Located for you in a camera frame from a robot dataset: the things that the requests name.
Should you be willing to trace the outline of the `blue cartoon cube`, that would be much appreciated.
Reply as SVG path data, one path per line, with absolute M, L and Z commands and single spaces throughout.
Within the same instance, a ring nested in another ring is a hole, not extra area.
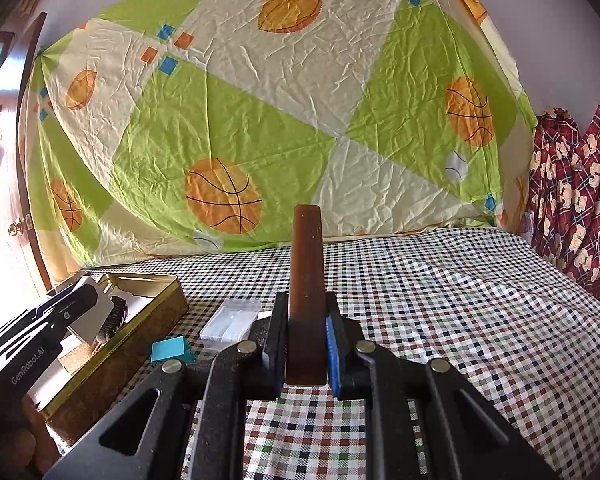
M 169 360 L 180 360 L 185 364 L 193 364 L 197 361 L 196 353 L 184 336 L 155 341 L 151 345 L 151 364 L 158 364 Z

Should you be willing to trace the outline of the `white and brown cardboard box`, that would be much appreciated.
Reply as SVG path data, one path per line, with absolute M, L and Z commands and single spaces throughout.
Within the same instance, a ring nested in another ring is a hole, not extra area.
M 92 344 L 114 304 L 88 275 L 76 282 L 70 297 L 78 302 L 78 316 L 69 324 L 68 330 L 80 341 Z

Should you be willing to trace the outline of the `red plaid bear cloth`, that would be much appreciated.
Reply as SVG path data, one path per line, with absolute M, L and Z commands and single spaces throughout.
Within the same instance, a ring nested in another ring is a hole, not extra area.
M 600 297 L 600 105 L 584 130 L 563 108 L 538 117 L 526 221 L 535 252 Z

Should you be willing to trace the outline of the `checkered tablecloth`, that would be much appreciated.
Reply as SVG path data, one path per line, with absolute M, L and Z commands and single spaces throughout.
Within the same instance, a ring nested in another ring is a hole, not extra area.
M 496 229 L 437 229 L 324 247 L 325 280 L 365 338 L 426 363 L 447 358 L 563 479 L 600 462 L 600 300 Z M 199 331 L 225 299 L 271 309 L 289 247 L 152 259 L 111 272 L 176 275 L 189 310 L 169 334 L 201 359 Z M 364 404 L 324 388 L 253 402 L 245 479 L 365 479 Z

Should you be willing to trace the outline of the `brown wooden door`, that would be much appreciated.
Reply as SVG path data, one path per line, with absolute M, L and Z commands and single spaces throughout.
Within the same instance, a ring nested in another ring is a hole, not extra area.
M 46 14 L 35 14 L 40 0 L 20 0 L 0 30 L 0 288 L 16 285 L 35 298 L 50 287 L 34 229 L 11 237 L 8 226 L 31 215 L 23 148 L 20 106 L 31 75 Z

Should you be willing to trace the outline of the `brown wooden harmonica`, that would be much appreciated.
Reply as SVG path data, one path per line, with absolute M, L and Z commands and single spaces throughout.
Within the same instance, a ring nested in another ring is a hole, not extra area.
M 326 287 L 321 208 L 294 207 L 288 298 L 287 384 L 327 382 Z

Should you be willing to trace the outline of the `black ribbed hair clip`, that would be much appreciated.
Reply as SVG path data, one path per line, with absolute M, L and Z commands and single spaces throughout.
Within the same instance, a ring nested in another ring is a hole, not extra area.
M 128 306 L 126 301 L 120 296 L 111 297 L 114 305 L 109 312 L 105 322 L 96 335 L 95 340 L 99 344 L 106 344 L 124 325 L 126 316 L 128 315 Z

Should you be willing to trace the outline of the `clear plastic case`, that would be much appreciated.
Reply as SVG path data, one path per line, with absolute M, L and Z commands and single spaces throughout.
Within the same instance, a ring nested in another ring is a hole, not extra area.
M 246 339 L 261 310 L 259 300 L 224 300 L 199 333 L 204 348 L 222 351 Z

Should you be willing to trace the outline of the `gold metal tin box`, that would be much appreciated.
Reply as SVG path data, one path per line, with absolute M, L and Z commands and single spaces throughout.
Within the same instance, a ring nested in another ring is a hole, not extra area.
M 66 337 L 60 356 L 29 390 L 47 427 L 67 446 L 104 416 L 149 359 L 152 344 L 166 338 L 188 311 L 174 275 L 106 273 L 96 284 L 107 296 L 125 300 L 126 320 L 103 344 Z

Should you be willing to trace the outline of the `green basketball bed sheet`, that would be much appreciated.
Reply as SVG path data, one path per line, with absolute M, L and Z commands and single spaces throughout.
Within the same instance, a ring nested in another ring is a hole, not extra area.
M 480 0 L 122 0 L 21 107 L 53 283 L 84 266 L 435 226 L 515 231 L 533 110 Z

